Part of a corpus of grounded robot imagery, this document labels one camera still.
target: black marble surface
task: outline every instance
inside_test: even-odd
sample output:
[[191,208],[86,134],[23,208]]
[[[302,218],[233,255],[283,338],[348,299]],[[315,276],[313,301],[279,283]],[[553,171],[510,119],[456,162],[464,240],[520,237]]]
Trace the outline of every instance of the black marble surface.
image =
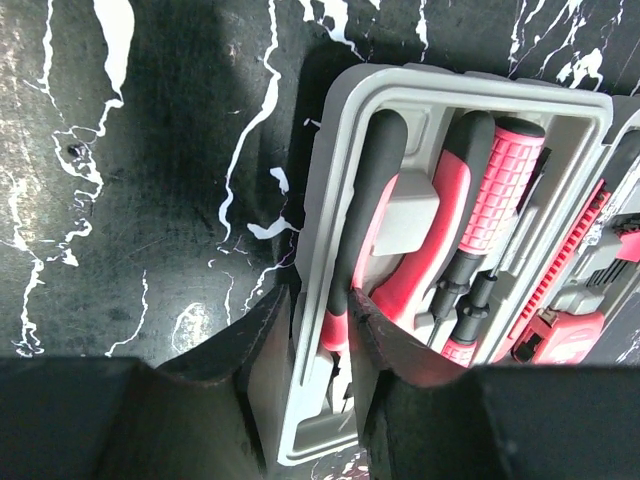
[[[111,37],[97,14],[109,9]],[[629,94],[638,11],[628,0],[2,0],[0,355],[158,365],[240,318],[291,269],[317,128],[307,119],[320,120],[349,66],[423,61]],[[118,48],[126,68],[110,70]],[[248,226],[278,221],[288,228],[270,238]],[[618,323],[605,360],[639,341],[635,319]],[[350,449],[280,478],[367,476]]]

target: pink screwdriver handle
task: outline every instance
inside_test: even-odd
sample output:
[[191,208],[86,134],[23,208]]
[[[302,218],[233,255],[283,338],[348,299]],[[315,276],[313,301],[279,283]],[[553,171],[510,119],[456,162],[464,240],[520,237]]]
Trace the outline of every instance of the pink screwdriver handle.
[[476,345],[477,342],[473,342],[471,345],[461,345],[450,338],[447,340],[447,343],[444,344],[441,355],[452,362],[456,362],[458,365],[468,367],[471,364]]
[[514,117],[496,120],[489,166],[460,249],[486,255],[514,214],[544,143],[542,127]]

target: gray plastic tray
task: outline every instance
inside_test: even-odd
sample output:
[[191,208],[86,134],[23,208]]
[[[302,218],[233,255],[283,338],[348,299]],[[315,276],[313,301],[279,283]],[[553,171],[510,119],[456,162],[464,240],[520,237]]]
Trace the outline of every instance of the gray plastic tray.
[[[475,72],[459,75],[413,64],[364,64],[340,75],[329,90],[315,137],[309,170],[313,181],[308,182],[305,226],[298,241],[296,268],[303,289],[295,307],[295,359],[278,457],[284,465],[357,443],[353,411],[334,413],[322,396],[327,391],[332,357],[319,346],[319,336],[368,120],[382,108],[397,110],[409,127],[401,172],[419,171],[429,179],[451,119],[466,110],[518,116],[547,130],[546,144],[553,153],[536,191],[538,209],[529,224],[530,235],[522,237],[528,265],[517,276],[500,282],[497,291],[502,305],[493,319],[498,326],[485,332],[478,349],[477,357],[484,359],[500,340],[513,312],[526,301],[540,265],[566,234],[608,158],[603,139],[612,122],[613,106],[607,95]],[[400,254],[371,257],[365,289],[391,272],[400,258]],[[343,368],[342,375],[348,377],[348,369]]]

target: tool tray compartment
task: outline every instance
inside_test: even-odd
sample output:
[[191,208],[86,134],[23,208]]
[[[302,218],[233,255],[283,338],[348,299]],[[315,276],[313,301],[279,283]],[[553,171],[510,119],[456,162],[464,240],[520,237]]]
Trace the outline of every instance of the tool tray compartment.
[[[563,312],[578,320],[600,315],[603,325],[597,330],[597,337],[594,335],[596,340],[606,334],[625,305],[627,309],[632,307],[630,299],[640,289],[640,98],[615,96],[612,101],[613,123],[603,140],[606,166],[601,191],[607,200],[576,247],[567,268],[539,305],[545,309],[543,315]],[[556,323],[557,329],[564,328],[561,322]],[[586,327],[576,326],[581,333],[577,340],[583,343],[588,336],[589,325]],[[523,333],[518,345],[525,340],[526,333]],[[519,359],[518,345],[513,349],[516,359]],[[494,354],[488,360],[495,360],[495,351],[493,348]],[[621,354],[615,361],[624,361],[629,353]],[[487,359],[476,358],[477,363],[482,361]]]
[[[305,195],[306,219],[298,240],[295,265],[302,292],[295,305],[292,381],[279,447],[280,463],[302,463],[357,443],[349,401],[342,408],[338,405],[348,390],[348,355],[340,358],[329,352],[320,342],[320,334],[372,115],[386,109],[398,112],[407,125],[407,142],[395,188],[370,251],[363,284],[369,294],[394,272],[404,254],[420,247],[433,224],[442,199],[432,182],[452,122],[466,112],[480,110],[494,117],[528,120],[546,131],[544,147],[549,152],[545,174],[520,212],[521,220],[505,227],[510,231],[500,235],[503,244],[495,246],[477,270],[491,269],[500,258],[510,256],[508,262],[500,264],[489,300],[491,313],[484,322],[473,360],[478,363],[493,360],[498,345],[540,282],[549,259],[562,246],[592,195],[615,147],[625,133],[640,124],[635,113],[640,106],[635,100],[612,100],[604,94],[535,80],[511,81],[475,72],[460,75],[413,64],[363,64],[336,79],[315,136]],[[614,105],[620,115],[614,116]],[[597,244],[608,221],[600,226],[596,221],[585,242]],[[620,291],[609,295],[609,310],[625,293],[622,287],[616,288]],[[452,326],[429,320],[432,296],[433,289],[416,312],[416,324],[421,327],[412,333],[434,348],[435,343],[449,337]],[[339,374],[335,376],[338,358]]]

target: tool kit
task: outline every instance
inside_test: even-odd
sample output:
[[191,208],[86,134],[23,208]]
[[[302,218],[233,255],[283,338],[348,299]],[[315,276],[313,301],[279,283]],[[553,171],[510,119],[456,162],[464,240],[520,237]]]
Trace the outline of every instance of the tool kit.
[[347,293],[463,365],[578,363],[640,286],[640,98],[423,65],[330,88],[279,462],[357,443]]

